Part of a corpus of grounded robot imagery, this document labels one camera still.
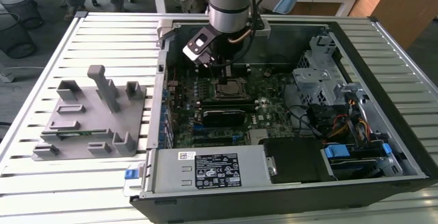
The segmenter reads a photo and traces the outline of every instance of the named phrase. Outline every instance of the green circuit board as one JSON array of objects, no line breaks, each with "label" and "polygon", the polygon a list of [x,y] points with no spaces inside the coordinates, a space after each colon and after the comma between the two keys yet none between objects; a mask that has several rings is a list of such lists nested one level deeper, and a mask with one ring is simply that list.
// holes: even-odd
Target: green circuit board
[{"label": "green circuit board", "polygon": [[250,145],[248,131],[266,129],[268,137],[291,137],[296,133],[286,112],[282,92],[290,74],[270,74],[268,67],[250,67],[251,75],[239,78],[246,95],[258,102],[254,113],[246,113],[240,126],[206,128],[202,124],[202,112],[196,108],[200,100],[215,100],[215,78],[200,78],[192,70],[175,74],[172,82],[172,117],[175,121],[174,148],[218,146],[198,144],[202,139],[232,138],[232,145]]}]

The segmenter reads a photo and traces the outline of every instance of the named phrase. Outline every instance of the motherboard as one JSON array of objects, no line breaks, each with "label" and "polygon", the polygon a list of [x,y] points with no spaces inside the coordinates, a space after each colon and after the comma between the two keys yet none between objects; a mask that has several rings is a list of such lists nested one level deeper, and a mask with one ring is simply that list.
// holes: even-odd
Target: motherboard
[{"label": "motherboard", "polygon": [[168,90],[174,148],[254,145],[292,137],[283,102],[290,73],[268,65],[243,65],[223,82],[211,69],[171,69]]}]

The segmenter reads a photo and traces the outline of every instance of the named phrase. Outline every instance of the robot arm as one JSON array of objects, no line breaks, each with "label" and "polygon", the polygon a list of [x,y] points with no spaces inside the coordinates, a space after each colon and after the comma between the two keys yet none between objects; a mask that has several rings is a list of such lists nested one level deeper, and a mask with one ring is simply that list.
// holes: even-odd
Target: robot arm
[{"label": "robot arm", "polygon": [[244,38],[250,36],[252,42],[258,12],[252,0],[252,22],[248,26],[250,0],[210,0],[210,24],[188,41],[183,52],[195,64],[206,67],[224,67],[239,59],[234,55],[242,50]]}]

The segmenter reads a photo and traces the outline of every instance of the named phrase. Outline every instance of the screw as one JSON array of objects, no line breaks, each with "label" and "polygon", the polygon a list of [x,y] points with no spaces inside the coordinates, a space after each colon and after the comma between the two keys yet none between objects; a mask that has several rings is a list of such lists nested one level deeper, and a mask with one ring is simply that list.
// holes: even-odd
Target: screw
[{"label": "screw", "polygon": [[267,171],[268,171],[268,174],[270,174],[270,175],[275,175],[275,171],[274,171],[274,168],[272,168],[272,167],[268,167],[268,168],[267,168]]}]

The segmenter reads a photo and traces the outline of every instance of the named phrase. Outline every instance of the power supply label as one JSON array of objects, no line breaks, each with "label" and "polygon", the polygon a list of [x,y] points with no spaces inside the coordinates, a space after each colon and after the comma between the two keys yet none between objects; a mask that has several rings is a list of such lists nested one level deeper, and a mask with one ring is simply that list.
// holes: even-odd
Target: power supply label
[{"label": "power supply label", "polygon": [[195,156],[195,185],[198,189],[240,187],[238,154]]}]

